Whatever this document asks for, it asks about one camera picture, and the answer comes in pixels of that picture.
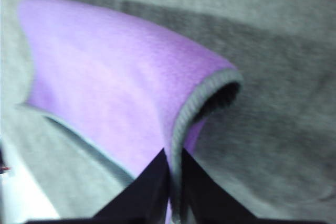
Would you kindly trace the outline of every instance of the purple fleece cloth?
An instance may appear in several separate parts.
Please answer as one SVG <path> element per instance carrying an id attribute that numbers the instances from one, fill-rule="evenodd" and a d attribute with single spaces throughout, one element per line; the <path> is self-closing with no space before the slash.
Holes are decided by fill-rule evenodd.
<path id="1" fill-rule="evenodd" d="M 35 65 L 26 103 L 133 177 L 164 147 L 178 191 L 182 147 L 192 153 L 205 122 L 193 118 L 220 88 L 241 83 L 235 67 L 166 28 L 84 3 L 24 0 L 19 19 Z"/>

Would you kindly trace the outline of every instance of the gray fabric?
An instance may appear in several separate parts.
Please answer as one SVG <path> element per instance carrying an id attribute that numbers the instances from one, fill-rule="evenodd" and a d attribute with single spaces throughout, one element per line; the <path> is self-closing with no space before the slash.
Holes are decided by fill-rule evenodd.
<path id="1" fill-rule="evenodd" d="M 27 97 L 33 66 L 1 0 L 1 134 L 64 217 L 90 216 L 124 187 L 69 144 Z M 336 0 L 79 0 L 140 16 L 233 62 L 244 89 L 201 132 L 196 159 L 258 216 L 336 223 Z"/>

